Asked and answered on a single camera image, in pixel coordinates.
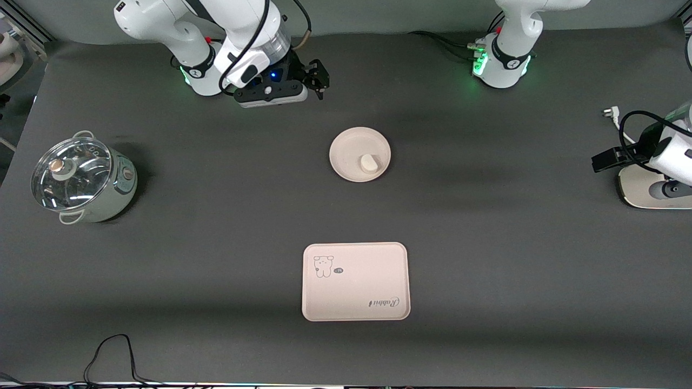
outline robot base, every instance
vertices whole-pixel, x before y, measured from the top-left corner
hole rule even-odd
[[[531,57],[529,56],[523,64],[516,61],[518,63],[516,69],[505,69],[502,62],[493,54],[493,51],[490,50],[493,40],[497,36],[498,34],[491,33],[475,41],[476,44],[485,45],[486,49],[483,54],[481,54],[480,58],[474,62],[472,73],[493,88],[506,89],[514,86],[514,84],[526,74]]]
[[[636,208],[643,209],[692,209],[692,196],[677,199],[659,200],[651,197],[649,188],[665,180],[663,174],[646,171],[637,165],[629,165],[620,170],[618,181],[622,199]]]
[[[221,44],[217,42],[212,42],[211,46],[214,48],[216,53],[221,50]],[[221,72],[217,67],[212,66],[209,69],[207,69],[206,73],[204,74],[204,77],[202,78],[194,78],[191,75],[185,73],[183,71],[183,75],[185,76],[185,82],[187,82],[188,85],[192,87],[192,90],[194,90],[195,93],[197,93],[200,96],[215,96],[221,93],[221,89],[219,89],[219,78],[221,78]]]

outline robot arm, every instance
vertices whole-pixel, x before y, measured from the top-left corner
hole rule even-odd
[[[265,5],[267,17],[260,25]],[[203,12],[226,31],[223,45],[208,43],[194,24],[179,21],[191,11]],[[300,63],[271,1],[122,0],[113,13],[131,37],[166,45],[180,61],[185,80],[203,96],[221,93],[223,87],[241,106],[259,107],[303,101],[307,89],[322,99],[329,87],[329,74],[319,60],[308,67]],[[230,85],[236,92],[226,92]]]
[[[638,142],[624,145],[621,139],[621,146],[592,157],[594,172],[638,165],[634,168],[641,167],[659,177],[648,188],[654,199],[692,195],[692,102],[682,105],[665,119],[645,111],[634,111],[623,117],[623,123],[633,114],[645,114],[657,122],[641,133]]]
[[[526,73],[529,53],[543,32],[539,12],[582,8],[591,0],[495,0],[505,15],[502,32],[477,39],[481,48],[473,75],[494,88],[509,88]]]
[[[126,34],[164,44],[180,62],[194,91],[213,96],[221,92],[221,74],[213,67],[217,48],[207,43],[197,26],[179,21],[189,11],[182,0],[122,0],[113,9],[116,22]]]

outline gray table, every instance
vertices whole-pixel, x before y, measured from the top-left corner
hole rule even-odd
[[[300,55],[329,69],[324,101],[242,109],[194,95],[163,46],[61,45],[0,189],[0,367],[77,379],[127,332],[165,381],[689,388],[692,215],[629,208],[590,166],[617,144],[600,110],[689,97],[683,48],[674,22],[547,32],[499,91],[425,37],[319,37]],[[394,155],[366,184],[327,160],[359,125]],[[81,129],[140,188],[113,221],[62,226],[29,178]],[[408,247],[411,315],[305,320],[303,249],[368,241]],[[128,378],[124,343],[93,378]]]

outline black cable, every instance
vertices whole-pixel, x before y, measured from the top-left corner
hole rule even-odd
[[[495,21],[497,21],[498,23],[500,23],[503,19],[504,19],[504,11],[500,11],[500,13],[498,13],[498,14],[493,18],[493,21],[491,21],[490,24],[488,25],[488,31],[487,31],[487,33],[489,34],[489,33],[493,30],[493,26],[496,26]]]
[[[240,60],[243,58],[245,53],[250,50],[250,48],[255,44],[255,40],[257,40],[257,37],[260,35],[260,32],[262,31],[262,28],[264,27],[264,22],[266,21],[267,15],[269,15],[269,4],[270,0],[264,0],[264,12],[262,12],[262,18],[259,20],[259,24],[257,25],[257,28],[255,29],[255,33],[253,36],[250,38],[250,41],[248,42],[245,47],[243,47],[243,50],[240,52],[238,57],[235,59],[235,61],[231,62],[230,65],[226,68],[226,70],[221,74],[221,78],[219,78],[219,89],[221,89],[221,92],[223,92],[224,95],[228,96],[233,96],[233,92],[229,92],[224,88],[224,80],[226,79],[226,76],[230,73],[230,70],[233,69],[233,66],[240,62]]]
[[[178,66],[176,66],[176,65],[173,63],[173,61],[178,62],[178,59],[175,58],[175,55],[171,55],[171,59],[170,59],[170,61],[169,61],[169,65],[170,65],[173,69],[179,69],[179,67],[180,67],[180,62],[178,62]]]
[[[666,119],[663,119],[662,117],[660,117],[656,114],[652,114],[649,111],[632,111],[632,112],[630,112],[630,113],[628,113],[622,117],[622,119],[620,120],[620,128],[617,131],[617,135],[618,135],[618,138],[620,140],[620,146],[622,146],[623,150],[625,151],[625,154],[627,154],[627,156],[630,157],[630,159],[632,159],[632,161],[636,165],[638,165],[640,168],[648,170],[649,172],[661,174],[661,172],[659,172],[658,170],[656,170],[654,168],[650,168],[647,165],[644,165],[638,159],[636,159],[635,156],[632,155],[632,152],[630,151],[630,149],[628,149],[627,144],[625,143],[625,122],[627,121],[627,119],[629,119],[629,117],[634,116],[634,115],[648,116],[649,118],[652,118],[653,120],[656,120],[657,122],[659,122],[663,125],[666,125],[667,127],[670,127],[672,129],[674,129],[675,131],[677,131],[677,132],[679,132],[685,136],[689,136],[691,138],[692,138],[692,133],[681,128],[680,126],[674,125],[673,123],[669,122]]]
[[[444,48],[445,50],[447,50],[451,55],[454,55],[455,57],[457,57],[457,58],[459,58],[459,59],[461,59],[461,60],[466,60],[466,61],[470,61],[470,62],[475,61],[475,58],[464,57],[463,55],[461,55],[461,54],[455,52],[454,50],[452,50],[450,47],[447,46],[447,45],[450,45],[450,46],[454,46],[454,47],[466,49],[466,45],[465,45],[465,44],[459,44],[459,43],[454,42],[454,41],[452,41],[452,40],[449,40],[449,39],[447,39],[447,38],[445,38],[445,37],[443,37],[443,36],[441,36],[441,35],[438,35],[438,34],[435,34],[435,33],[431,33],[431,32],[429,32],[429,31],[417,30],[417,31],[411,31],[409,34],[413,34],[413,35],[423,35],[423,36],[425,36],[425,37],[433,38],[437,43],[439,43],[439,44],[442,46],[442,48]]]
[[[692,4],[689,4],[687,7],[685,7],[685,9],[680,11],[680,13],[677,14],[677,17],[682,17],[682,15],[684,15],[684,13],[686,13],[690,9],[690,7],[692,7]]]
[[[500,25],[500,23],[502,23],[503,20],[504,20],[504,15],[500,18],[500,20],[497,21],[497,23],[495,23],[492,27],[490,27],[489,33],[492,33],[493,30],[495,30]]]
[[[446,43],[446,44],[448,44],[448,45],[450,45],[450,46],[466,48],[466,45],[465,45],[465,44],[461,44],[461,43],[454,42],[454,41],[451,40],[451,39],[445,38],[445,37],[443,37],[443,36],[440,35],[440,34],[431,33],[430,31],[416,30],[416,31],[411,31],[409,34],[413,34],[413,35],[423,35],[423,36],[431,37],[431,38],[433,38],[433,39],[435,39],[435,40],[444,42],[444,43]]]
[[[66,383],[64,385],[53,385],[51,383],[42,383],[42,382],[23,382],[20,381],[11,375],[7,373],[0,372],[0,379],[4,379],[6,381],[11,381],[14,383],[18,383],[21,387],[25,388],[51,388],[51,389],[56,389],[56,388],[68,388],[69,386],[74,386],[79,383],[85,383],[85,382],[80,382],[80,381],[74,381],[70,383]]]
[[[91,362],[89,362],[89,364],[86,365],[84,372],[82,373],[82,378],[84,379],[84,382],[86,382],[89,385],[93,385],[93,382],[89,379],[89,371],[91,370],[91,366],[94,364],[94,362],[96,362],[96,359],[98,358],[98,353],[99,353],[99,351],[101,351],[101,346],[103,346],[107,341],[110,341],[111,339],[117,338],[119,336],[122,336],[127,341],[127,349],[129,350],[129,355],[130,355],[130,375],[132,376],[132,379],[134,381],[137,381],[137,382],[145,385],[145,386],[155,388],[154,386],[150,386],[147,383],[147,381],[157,382],[157,383],[160,383],[160,382],[154,381],[153,379],[148,379],[148,378],[142,377],[139,374],[137,374],[137,367],[134,363],[134,353],[132,352],[132,343],[130,343],[129,336],[126,334],[111,335],[111,336],[107,337],[106,339],[104,339],[103,341],[101,341],[101,343],[99,343],[98,347],[96,348],[96,352],[93,353],[93,358],[91,359]]]
[[[305,16],[305,21],[307,22],[307,30],[312,32],[312,21],[310,21],[310,15],[307,14],[307,11],[302,6],[299,0],[293,0],[293,2],[300,8],[300,12],[303,13],[303,16]]]

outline cable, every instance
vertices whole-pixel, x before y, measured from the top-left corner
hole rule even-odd
[[[500,23],[502,23],[503,20],[504,20],[504,15],[500,18],[500,20],[498,20],[497,23],[495,23],[494,26],[492,26],[492,27],[490,28],[490,31],[492,32],[493,30],[495,30],[495,29],[500,25]]]
[[[429,31],[416,30],[416,31],[411,31],[409,34],[423,35],[425,37],[433,38],[437,43],[440,43],[442,45],[442,48],[447,50],[451,55],[454,55],[455,57],[460,58],[461,60],[466,60],[466,61],[471,61],[471,62],[475,61],[475,58],[464,57],[463,55],[455,52],[454,50],[452,50],[451,48],[446,46],[446,45],[450,45],[450,46],[466,49],[465,44],[459,44],[457,42],[454,42],[453,40],[447,39],[447,38],[445,38],[441,35],[435,34],[435,33],[431,33]]]
[[[137,367],[134,363],[134,353],[132,352],[132,343],[130,343],[129,336],[126,334],[111,335],[111,336],[107,337],[106,339],[104,339],[103,341],[101,341],[101,343],[99,343],[98,347],[96,348],[96,352],[93,353],[93,358],[91,359],[91,362],[89,362],[89,364],[86,365],[86,367],[84,369],[84,373],[82,373],[82,378],[84,379],[84,382],[88,383],[89,385],[93,384],[93,382],[89,379],[89,370],[91,370],[91,366],[94,364],[94,362],[96,362],[96,359],[98,358],[98,353],[99,353],[99,351],[101,351],[101,346],[103,346],[104,343],[106,343],[107,341],[110,341],[111,339],[117,338],[119,336],[122,336],[127,341],[127,349],[129,350],[129,355],[130,355],[130,375],[132,376],[132,379],[134,381],[137,381],[137,382],[145,385],[145,386],[155,388],[154,386],[150,386],[147,383],[147,381],[148,382],[157,382],[157,383],[161,383],[161,382],[154,381],[153,379],[148,379],[148,378],[142,377],[139,374],[137,374]]]
[[[444,42],[444,43],[446,43],[446,44],[448,44],[448,45],[450,45],[450,46],[466,48],[466,45],[465,45],[465,44],[461,44],[461,43],[454,42],[454,41],[451,40],[451,39],[445,38],[445,37],[443,37],[443,36],[440,35],[440,34],[431,33],[430,31],[416,30],[416,31],[411,31],[409,34],[413,34],[413,35],[423,35],[423,36],[425,36],[425,37],[431,37],[431,38],[433,38],[433,39],[435,39],[435,40]]]
[[[300,40],[300,43],[293,48],[294,50],[298,50],[305,45],[305,42],[307,42],[308,38],[310,38],[310,34],[312,34],[312,21],[310,21],[310,15],[307,14],[305,7],[302,6],[300,1],[293,0],[293,2],[300,8],[300,12],[303,13],[303,16],[305,16],[305,21],[307,22],[307,29],[305,30],[305,34],[303,34],[303,38]]]
[[[22,387],[27,387],[27,388],[51,388],[51,389],[58,389],[58,388],[68,388],[68,387],[70,387],[70,386],[77,385],[77,384],[79,384],[79,383],[84,383],[84,382],[75,381],[75,382],[66,383],[66,384],[64,384],[64,385],[53,385],[53,384],[50,384],[50,383],[43,383],[43,382],[23,382],[23,381],[20,381],[20,380],[18,380],[18,379],[16,379],[16,378],[12,377],[11,375],[9,375],[9,374],[7,374],[7,373],[3,373],[3,372],[0,372],[0,379],[4,379],[4,380],[6,380],[6,381],[11,381],[11,382],[14,382],[14,383],[18,383],[18,384],[21,385]]]
[[[233,66],[240,62],[240,60],[243,58],[245,53],[252,48],[253,44],[255,44],[255,40],[257,40],[257,37],[260,35],[260,32],[262,31],[264,27],[264,22],[266,21],[267,15],[269,15],[269,4],[270,0],[264,0],[264,12],[262,12],[262,18],[259,19],[259,24],[257,25],[257,28],[255,29],[255,33],[253,36],[250,38],[250,41],[248,42],[245,47],[243,47],[243,50],[240,51],[240,54],[238,57],[235,59],[235,61],[231,62],[230,65],[226,68],[226,70],[221,74],[221,78],[219,78],[219,89],[221,89],[221,92],[223,92],[224,95],[228,96],[233,96],[233,92],[229,92],[224,88],[224,80],[226,79],[226,76],[230,73],[230,70],[233,69]]]
[[[668,120],[663,119],[662,117],[660,117],[656,114],[652,114],[649,111],[632,111],[632,112],[626,114],[622,118],[622,120],[620,121],[620,128],[618,129],[617,134],[618,134],[618,137],[620,140],[620,146],[622,146],[623,150],[625,151],[625,154],[627,154],[627,156],[630,157],[630,159],[632,159],[632,161],[634,161],[634,163],[637,164],[640,168],[648,170],[649,172],[661,174],[661,172],[659,172],[658,170],[656,170],[654,168],[650,168],[647,165],[644,165],[638,159],[636,159],[635,156],[632,155],[632,152],[627,148],[627,145],[625,144],[625,136],[624,136],[624,134],[625,134],[625,122],[627,121],[627,119],[629,119],[629,117],[634,116],[634,115],[648,116],[649,118],[652,118],[653,120],[656,120],[657,122],[659,122],[663,125],[666,125],[667,127],[670,127],[671,129],[674,129],[675,131],[681,133],[682,135],[689,136],[691,138],[692,138],[692,134],[689,131],[681,128],[680,126],[674,125],[673,123],[669,122]]]
[[[171,55],[171,59],[170,61],[168,61],[168,63],[173,69],[178,69],[180,67],[180,62],[178,62],[178,59],[175,58],[175,55]]]
[[[12,150],[12,152],[17,151],[17,148],[12,143],[8,142],[7,139],[3,138],[2,136],[0,136],[0,143],[7,146],[7,148]]]
[[[603,116],[612,119],[612,124],[615,125],[615,131],[620,130],[620,107],[613,105],[611,108],[604,109]],[[626,132],[623,133],[623,136],[631,145],[636,143]]]
[[[491,21],[490,24],[488,25],[487,33],[489,34],[493,30],[493,28],[495,28],[495,26],[497,26],[503,19],[504,19],[504,11],[500,11],[500,13],[498,13],[493,18],[493,21]]]

